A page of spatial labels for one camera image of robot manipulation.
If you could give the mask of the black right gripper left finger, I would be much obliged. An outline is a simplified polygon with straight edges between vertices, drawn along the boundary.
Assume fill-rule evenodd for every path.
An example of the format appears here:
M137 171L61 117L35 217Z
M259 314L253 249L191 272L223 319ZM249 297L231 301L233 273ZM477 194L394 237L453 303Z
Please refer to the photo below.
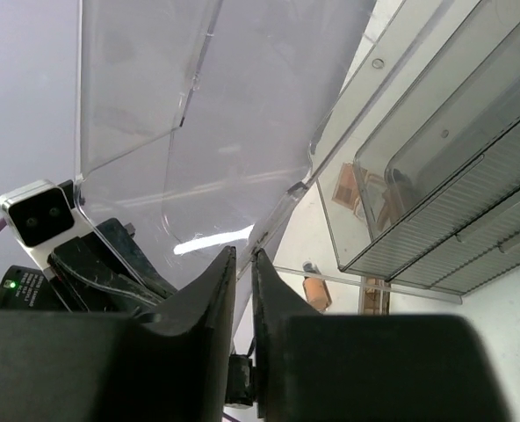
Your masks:
M0 421L219 421L235 249L146 316L0 311Z

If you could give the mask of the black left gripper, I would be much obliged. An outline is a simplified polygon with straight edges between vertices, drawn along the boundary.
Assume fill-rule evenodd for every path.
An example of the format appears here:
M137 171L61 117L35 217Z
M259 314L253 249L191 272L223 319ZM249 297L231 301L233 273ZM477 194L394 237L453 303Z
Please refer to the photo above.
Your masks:
M176 293L134 241L132 224L110 218L97 229L54 248L45 273L9 267L0 310L146 312Z

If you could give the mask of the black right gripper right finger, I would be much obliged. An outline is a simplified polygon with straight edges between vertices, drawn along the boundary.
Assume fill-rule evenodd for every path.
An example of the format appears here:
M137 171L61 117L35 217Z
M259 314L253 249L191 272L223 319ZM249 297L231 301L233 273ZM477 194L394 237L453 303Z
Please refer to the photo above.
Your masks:
M257 412L266 421L520 421L520 278L461 310L322 315L252 265Z

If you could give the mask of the long square-pan eyeshadow palette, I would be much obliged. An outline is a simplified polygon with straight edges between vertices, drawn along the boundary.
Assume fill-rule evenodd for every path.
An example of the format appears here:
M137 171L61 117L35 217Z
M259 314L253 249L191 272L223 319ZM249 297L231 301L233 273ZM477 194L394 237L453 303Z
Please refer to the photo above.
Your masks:
M365 316L389 314L390 284L374 278L362 278L358 297L358 313Z

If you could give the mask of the smoked acrylic drawer organizer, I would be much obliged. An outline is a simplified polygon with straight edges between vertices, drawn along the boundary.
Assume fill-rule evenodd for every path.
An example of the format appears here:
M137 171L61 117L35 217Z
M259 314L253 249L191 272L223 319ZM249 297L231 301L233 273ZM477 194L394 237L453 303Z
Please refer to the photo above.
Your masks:
M275 258L358 311L463 298L520 266L520 1L380 1Z

